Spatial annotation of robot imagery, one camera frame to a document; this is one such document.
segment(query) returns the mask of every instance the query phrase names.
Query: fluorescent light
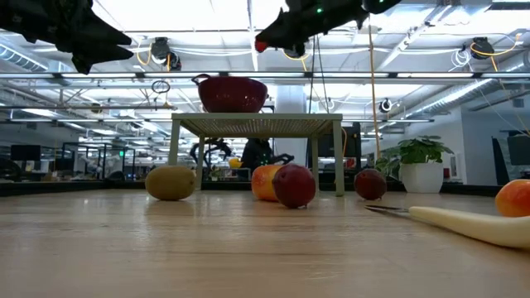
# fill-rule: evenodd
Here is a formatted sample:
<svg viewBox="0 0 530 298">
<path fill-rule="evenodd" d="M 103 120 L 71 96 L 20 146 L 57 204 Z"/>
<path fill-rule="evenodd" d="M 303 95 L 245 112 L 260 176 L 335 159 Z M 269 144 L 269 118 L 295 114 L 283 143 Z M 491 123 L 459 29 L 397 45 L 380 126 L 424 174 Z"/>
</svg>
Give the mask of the fluorescent light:
<svg viewBox="0 0 530 298">
<path fill-rule="evenodd" d="M 141 67 L 140 65 L 134 65 L 133 67 L 134 67 L 135 69 L 139 69 L 139 70 L 141 70 L 142 72 L 146 72 L 146 70 L 145 70 L 143 67 Z"/>
<path fill-rule="evenodd" d="M 107 123 L 135 123 L 143 122 L 142 119 L 103 119 L 103 122 Z"/>
<path fill-rule="evenodd" d="M 48 123 L 51 122 L 51 119 L 8 119 L 10 122 L 19 122 L 19 123 Z"/>
<path fill-rule="evenodd" d="M 111 130 L 107 130 L 107 129 L 93 129 L 92 131 L 96 132 L 96 133 L 99 133 L 99 134 L 106 135 L 106 136 L 112 136 L 112 135 L 118 134 L 115 131 L 111 131 Z"/>
<path fill-rule="evenodd" d="M 0 79 L 53 79 L 53 74 L 0 74 Z"/>
<path fill-rule="evenodd" d="M 74 124 L 74 123 L 65 123 L 65 124 L 68 125 L 69 127 L 80 129 L 80 130 L 85 130 L 86 129 L 86 128 L 84 128 L 84 127 L 82 127 L 80 125 Z"/>
<path fill-rule="evenodd" d="M 34 114 L 34 115 L 43 116 L 43 117 L 55 117 L 55 116 L 57 116 L 56 113 L 53 113 L 52 111 L 50 111 L 50 110 L 45 110 L 45 109 L 38 109 L 38 108 L 24 108 L 22 111 L 23 111 L 23 112 L 26 112 L 26 113 L 32 113 L 32 114 Z"/>
<path fill-rule="evenodd" d="M 480 78 L 484 78 L 484 79 L 491 79 L 491 78 L 494 78 L 494 79 L 504 79 L 504 78 L 506 79 L 508 78 L 527 79 L 527 78 L 530 78 L 530 73 L 518 73 L 518 72 L 491 73 L 491 74 L 482 74 Z"/>
<path fill-rule="evenodd" d="M 303 78 L 304 73 L 302 72 L 230 72 L 229 76 L 234 77 L 249 77 L 249 78 Z"/>
<path fill-rule="evenodd" d="M 57 122 L 65 123 L 94 123 L 97 121 L 98 119 L 57 119 Z"/>
<path fill-rule="evenodd" d="M 470 78 L 472 73 L 403 73 L 397 74 L 398 78 L 431 78 L 431 79 L 448 79 L 448 78 Z"/>
<path fill-rule="evenodd" d="M 197 75 L 209 75 L 209 76 L 216 76 L 219 75 L 218 73 L 189 73 L 189 72 L 152 72 L 152 73 L 145 73 L 146 78 L 194 78 Z"/>
<path fill-rule="evenodd" d="M 407 119 L 407 120 L 392 120 L 393 123 L 430 123 L 434 119 Z"/>
<path fill-rule="evenodd" d="M 341 72 L 325 72 L 322 73 L 315 73 L 314 76 L 316 78 L 371 78 L 371 73 L 341 73 Z M 374 73 L 373 77 L 375 78 L 387 78 L 388 73 Z"/>
<path fill-rule="evenodd" d="M 135 73 L 94 73 L 94 74 L 62 74 L 65 79 L 132 79 Z"/>
<path fill-rule="evenodd" d="M 142 124 L 143 128 L 149 130 L 149 131 L 152 131 L 152 132 L 158 132 L 158 127 L 153 124 L 153 123 L 149 123 L 149 122 L 145 122 Z"/>
</svg>

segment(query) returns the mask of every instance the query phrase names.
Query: red bowl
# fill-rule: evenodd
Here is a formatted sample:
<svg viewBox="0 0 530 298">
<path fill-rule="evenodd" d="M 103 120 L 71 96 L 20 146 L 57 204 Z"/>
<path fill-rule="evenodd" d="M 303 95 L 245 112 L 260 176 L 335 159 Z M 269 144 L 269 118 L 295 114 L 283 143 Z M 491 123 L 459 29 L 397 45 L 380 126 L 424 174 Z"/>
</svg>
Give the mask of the red bowl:
<svg viewBox="0 0 530 298">
<path fill-rule="evenodd" d="M 258 113 L 267 100 L 267 86 L 255 79 L 200 74 L 191 80 L 199 86 L 200 101 L 209 113 Z"/>
</svg>

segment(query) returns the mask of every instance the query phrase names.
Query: small table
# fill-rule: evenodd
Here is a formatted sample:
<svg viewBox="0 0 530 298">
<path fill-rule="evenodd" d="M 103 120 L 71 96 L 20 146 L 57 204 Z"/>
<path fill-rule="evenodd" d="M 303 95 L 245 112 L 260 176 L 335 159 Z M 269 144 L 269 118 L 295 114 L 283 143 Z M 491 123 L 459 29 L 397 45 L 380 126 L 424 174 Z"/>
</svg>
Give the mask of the small table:
<svg viewBox="0 0 530 298">
<path fill-rule="evenodd" d="M 199 161 L 205 156 L 207 137 L 285 137 L 311 139 L 313 176 L 319 189 L 318 138 L 333 132 L 336 195 L 345 195 L 342 114 L 302 113 L 173 113 L 168 164 L 177 163 L 181 127 L 199 137 Z M 202 184 L 203 163 L 197 165 L 197 188 Z"/>
</svg>

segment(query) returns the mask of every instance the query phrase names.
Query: white pot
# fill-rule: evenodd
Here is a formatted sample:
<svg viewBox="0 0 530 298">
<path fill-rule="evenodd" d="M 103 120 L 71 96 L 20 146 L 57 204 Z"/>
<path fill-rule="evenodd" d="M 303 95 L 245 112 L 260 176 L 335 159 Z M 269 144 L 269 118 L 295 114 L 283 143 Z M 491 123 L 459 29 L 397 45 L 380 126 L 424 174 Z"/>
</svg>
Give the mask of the white pot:
<svg viewBox="0 0 530 298">
<path fill-rule="evenodd" d="M 402 182 L 409 193 L 437 194 L 444 181 L 442 163 L 401 164 Z"/>
</svg>

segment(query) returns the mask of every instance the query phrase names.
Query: table leg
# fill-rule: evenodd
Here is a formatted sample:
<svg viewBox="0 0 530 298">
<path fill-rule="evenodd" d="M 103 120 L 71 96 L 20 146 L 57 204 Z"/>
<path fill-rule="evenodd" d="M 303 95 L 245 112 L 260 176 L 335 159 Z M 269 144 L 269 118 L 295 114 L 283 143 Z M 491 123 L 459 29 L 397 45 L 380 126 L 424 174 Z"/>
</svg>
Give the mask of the table leg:
<svg viewBox="0 0 530 298">
<path fill-rule="evenodd" d="M 335 149 L 335 193 L 345 195 L 345 168 L 343 162 L 342 126 L 340 121 L 333 122 L 333 147 Z"/>
<path fill-rule="evenodd" d="M 316 191 L 320 190 L 318 174 L 318 137 L 311 137 L 311 165 L 315 178 Z"/>
<path fill-rule="evenodd" d="M 181 120 L 173 120 L 171 126 L 171 141 L 169 143 L 169 156 L 167 157 L 167 165 L 176 166 L 176 161 L 179 156 L 179 139 L 181 138 Z"/>
<path fill-rule="evenodd" d="M 199 136 L 199 157 L 197 159 L 197 180 L 195 188 L 201 190 L 202 186 L 202 168 L 205 162 L 205 136 Z"/>
</svg>

